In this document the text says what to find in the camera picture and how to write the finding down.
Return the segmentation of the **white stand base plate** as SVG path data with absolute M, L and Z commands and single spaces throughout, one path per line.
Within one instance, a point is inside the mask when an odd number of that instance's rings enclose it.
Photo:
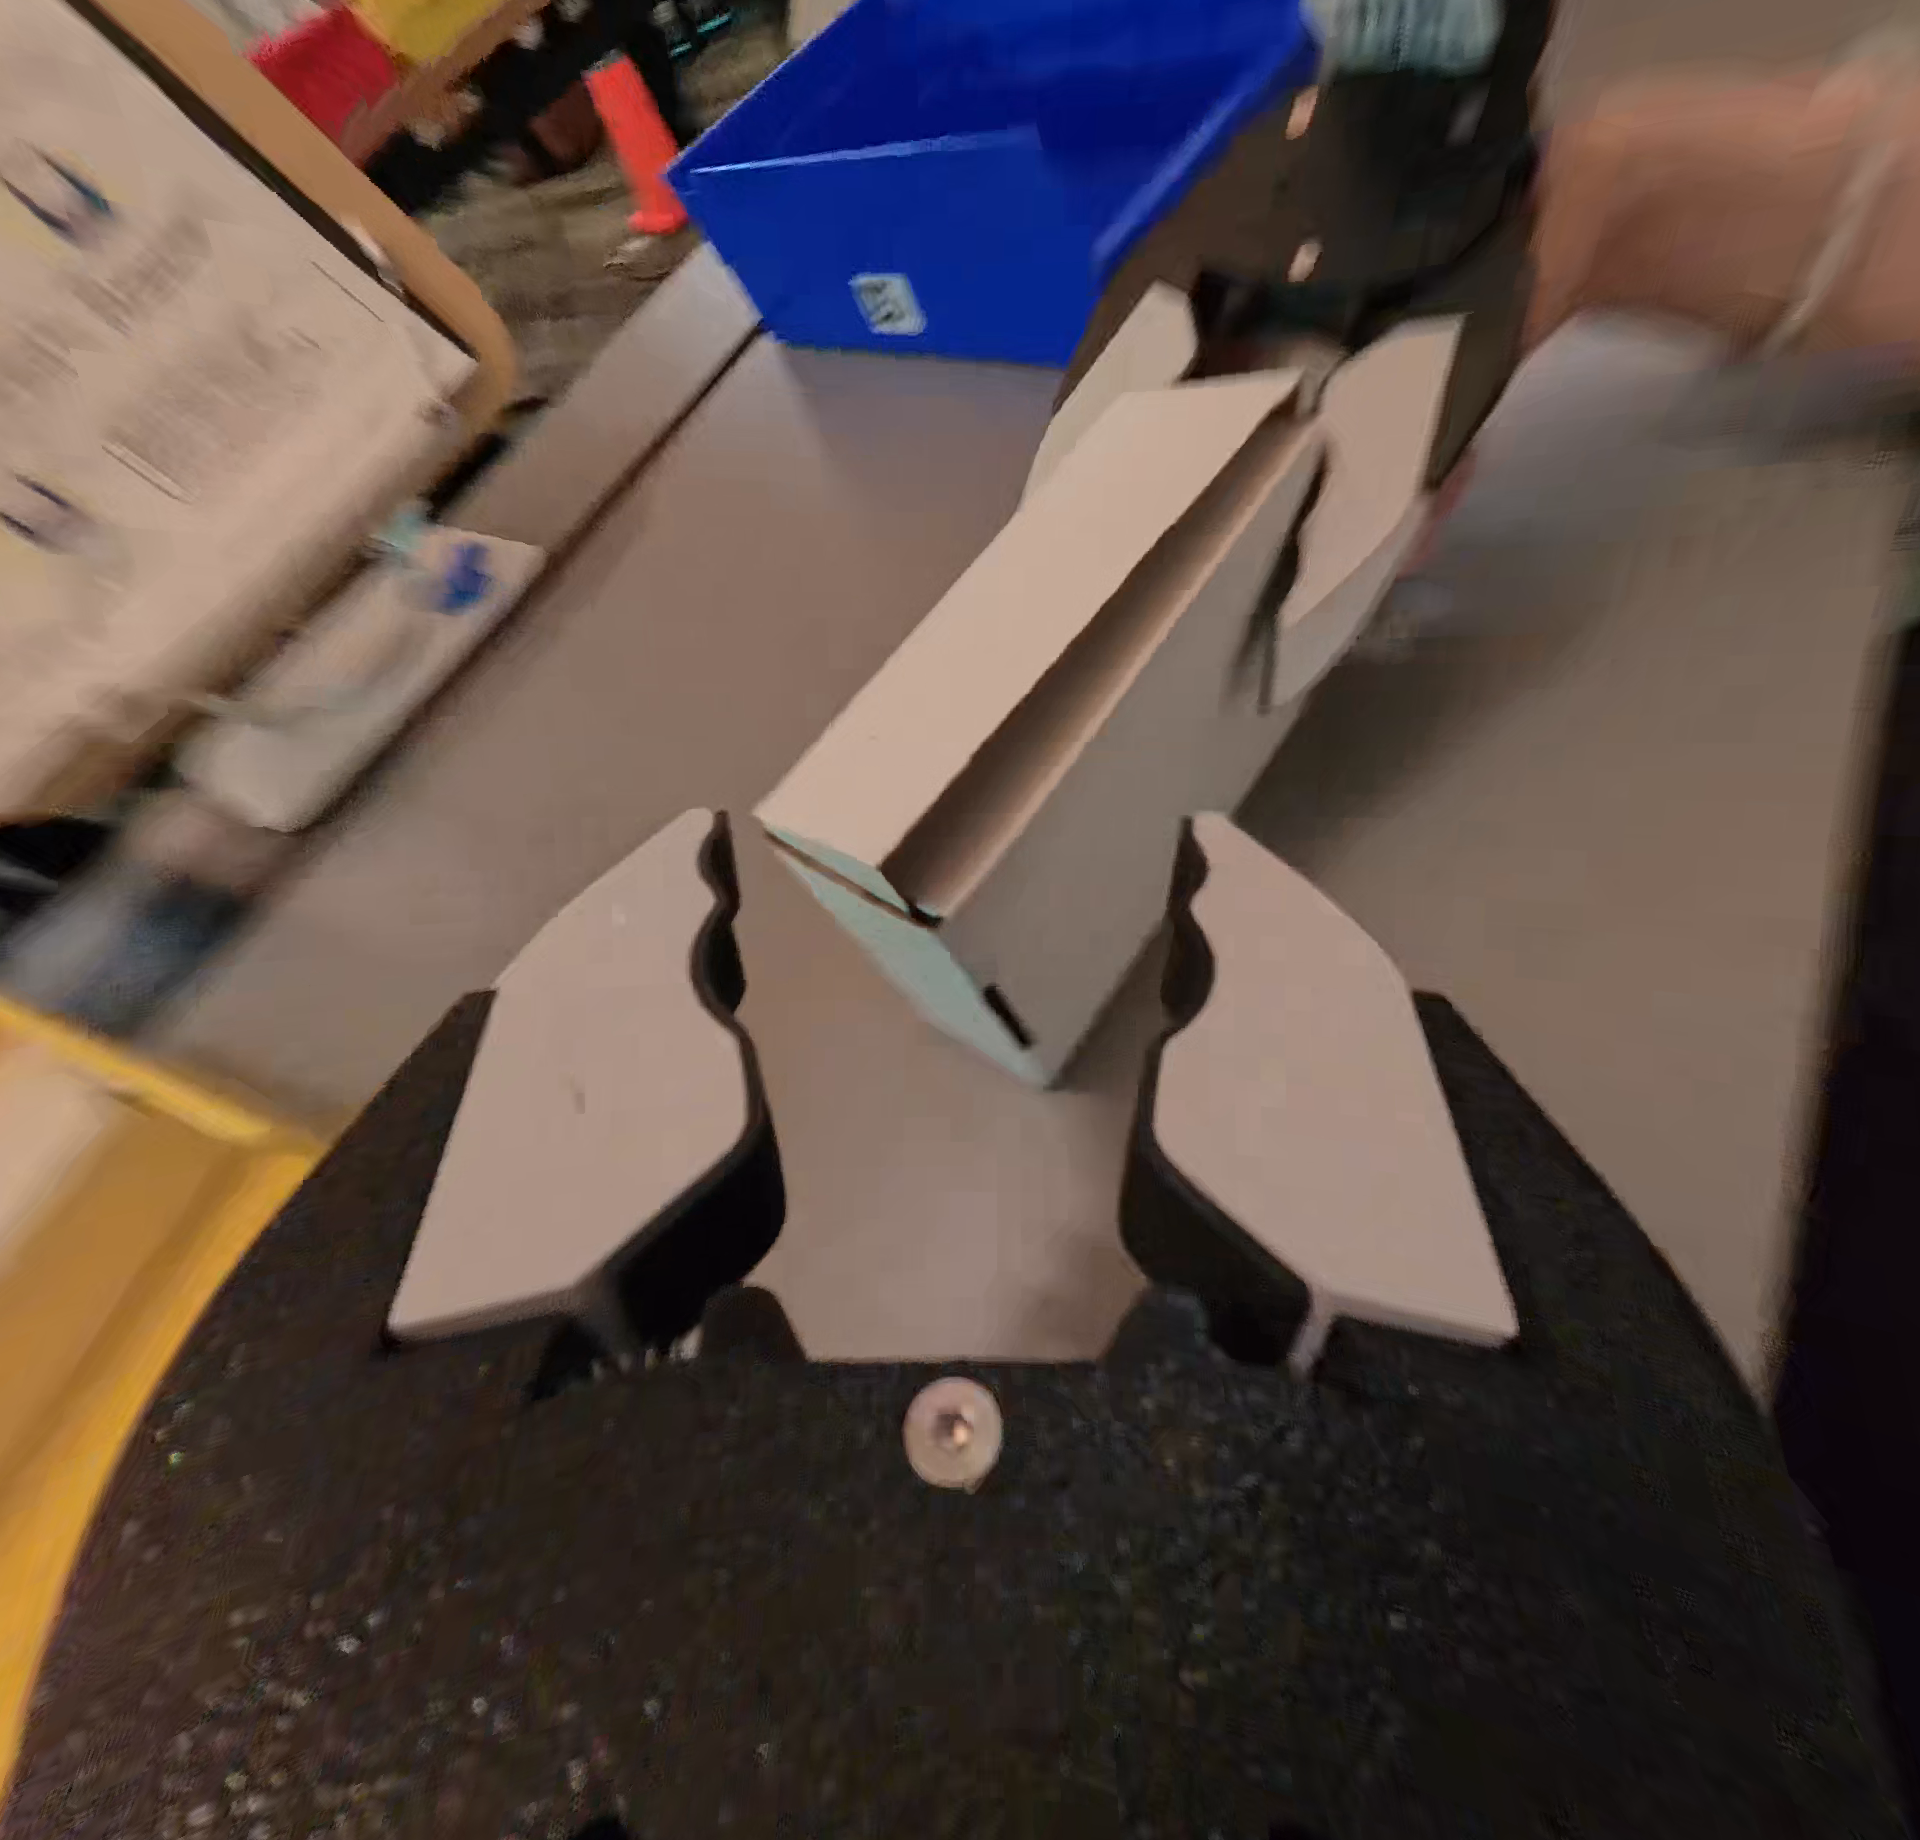
M 488 603 L 434 619 L 423 609 L 424 577 L 461 537 L 493 548 L 496 587 Z M 240 691 L 205 705 L 180 748 L 180 779 L 245 827 L 311 828 L 493 638 L 544 565 L 541 547 L 400 516 Z

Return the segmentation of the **orange traffic cone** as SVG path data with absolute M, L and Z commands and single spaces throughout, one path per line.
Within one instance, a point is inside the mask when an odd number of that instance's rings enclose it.
M 633 196 L 629 230 L 644 240 L 684 234 L 687 209 L 668 179 L 679 146 L 644 79 L 625 53 L 611 53 L 585 85 Z

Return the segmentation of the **person's right hand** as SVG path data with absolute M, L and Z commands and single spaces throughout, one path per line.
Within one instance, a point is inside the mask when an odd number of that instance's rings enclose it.
M 1884 85 L 1828 74 L 1665 74 L 1558 123 L 1534 188 L 1524 350 L 1584 314 L 1754 346 L 1813 268 Z

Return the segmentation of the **blue plastic bin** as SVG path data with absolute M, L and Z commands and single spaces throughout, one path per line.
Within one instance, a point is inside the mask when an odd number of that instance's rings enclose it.
M 1300 0 L 854 0 L 668 179 L 784 345 L 1064 369 L 1316 64 Z

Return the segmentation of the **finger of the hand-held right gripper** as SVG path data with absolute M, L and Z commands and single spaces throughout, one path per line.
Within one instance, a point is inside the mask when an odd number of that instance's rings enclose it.
M 1245 631 L 1260 714 L 1308 696 L 1357 644 L 1424 526 L 1466 323 L 1401 322 L 1320 383 L 1302 502 Z
M 1064 387 L 1027 473 L 1032 496 L 1102 415 L 1137 391 L 1180 383 L 1200 351 L 1186 292 L 1158 280 L 1144 292 L 1086 369 Z

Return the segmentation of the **red plastic bin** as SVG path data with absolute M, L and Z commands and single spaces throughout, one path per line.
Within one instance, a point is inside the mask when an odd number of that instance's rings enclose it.
M 400 85 L 397 55 L 338 0 L 252 38 L 247 58 L 338 147 Z

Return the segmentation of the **white cardboard mailer box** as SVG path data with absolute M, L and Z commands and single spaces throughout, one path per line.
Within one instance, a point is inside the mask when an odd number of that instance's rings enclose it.
M 1294 371 L 1118 399 L 779 784 L 779 860 L 938 1033 L 1054 1084 L 1230 809 L 1323 451 Z

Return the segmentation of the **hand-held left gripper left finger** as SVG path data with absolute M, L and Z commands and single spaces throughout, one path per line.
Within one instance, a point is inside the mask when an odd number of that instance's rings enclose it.
M 679 1342 L 783 1230 L 779 1145 L 740 1018 L 726 813 L 608 868 L 495 978 L 387 1308 L 399 1342 L 563 1319 Z

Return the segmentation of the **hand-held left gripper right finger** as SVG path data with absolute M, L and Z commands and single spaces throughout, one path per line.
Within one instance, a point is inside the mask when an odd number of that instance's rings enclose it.
M 1361 1324 L 1520 1337 L 1403 975 L 1224 813 L 1180 828 L 1164 1026 L 1124 1160 L 1124 1251 L 1231 1362 L 1309 1375 Z

